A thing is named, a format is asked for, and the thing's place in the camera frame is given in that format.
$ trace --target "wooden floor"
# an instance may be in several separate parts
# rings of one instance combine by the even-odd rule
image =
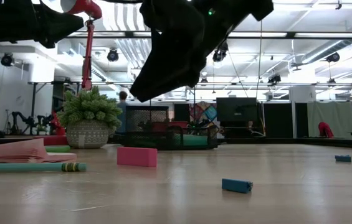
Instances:
[[[77,154],[88,172],[0,174],[0,223],[352,223],[352,163],[334,159],[352,149],[223,145],[160,152],[157,168],[117,166],[110,146]]]

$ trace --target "potted plant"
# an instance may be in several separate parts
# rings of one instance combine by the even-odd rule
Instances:
[[[70,146],[96,149],[105,145],[109,135],[121,125],[117,118],[120,113],[116,100],[100,95],[95,86],[91,91],[80,91],[78,96],[67,91],[64,110],[58,112],[58,119],[67,128]]]

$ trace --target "green pool noodle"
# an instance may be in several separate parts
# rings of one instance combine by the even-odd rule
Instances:
[[[87,165],[79,162],[65,162],[65,163],[41,163],[41,164],[16,164],[16,163],[0,163],[0,172],[80,172],[86,171]]]
[[[45,146],[45,150],[47,152],[69,152],[70,151],[70,146]]]

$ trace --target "black curtain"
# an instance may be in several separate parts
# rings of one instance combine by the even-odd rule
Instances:
[[[189,104],[174,104],[174,121],[187,121],[189,120]]]
[[[308,137],[307,103],[295,103],[297,138]]]
[[[265,130],[268,138],[293,138],[292,105],[264,103]]]

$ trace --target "ceiling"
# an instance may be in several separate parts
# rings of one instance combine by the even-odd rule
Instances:
[[[49,7],[57,9],[58,2],[44,1]],[[95,1],[103,10],[102,19],[95,21],[95,36],[93,40],[93,61],[108,81],[111,82],[132,82],[133,76],[138,75],[138,69],[143,66],[144,61],[151,49],[150,39],[141,37],[134,39],[113,39],[110,32],[100,31],[146,31],[141,14],[140,4],[114,4],[103,1]],[[352,0],[342,0],[340,10],[335,8],[337,0],[273,0],[275,10],[262,22],[257,22],[249,16],[235,29],[235,31],[272,31],[272,32],[352,32]],[[297,58],[306,55],[314,50],[329,47],[337,40],[313,40],[313,39],[228,39],[229,52],[221,63],[214,63],[212,55],[207,58],[207,66],[203,70],[202,77],[207,77],[208,85],[197,86],[201,91],[201,97],[216,98],[220,95],[230,94],[246,96],[256,94],[256,86],[240,85],[210,85],[210,82],[267,82],[269,76],[279,74],[282,82],[323,82],[326,83],[330,77],[336,78],[337,82],[352,83],[352,44],[338,50],[340,61],[333,63],[318,60],[309,65],[301,66],[302,70],[293,71],[291,63]],[[58,48],[71,46],[76,54],[83,55],[85,38],[65,39],[58,44]],[[118,49],[119,60],[109,62],[107,53],[110,48]],[[73,57],[58,50],[53,56],[57,60],[56,76],[68,76],[74,80],[81,79],[82,57]],[[278,88],[277,94],[287,94],[288,88]],[[327,94],[350,93],[351,86],[344,86],[337,89],[329,89],[327,86],[317,87],[318,92],[327,91]],[[260,96],[265,93],[273,93],[271,89],[261,86],[258,92]],[[188,98],[186,90],[180,88],[171,94],[160,98],[184,99]]]

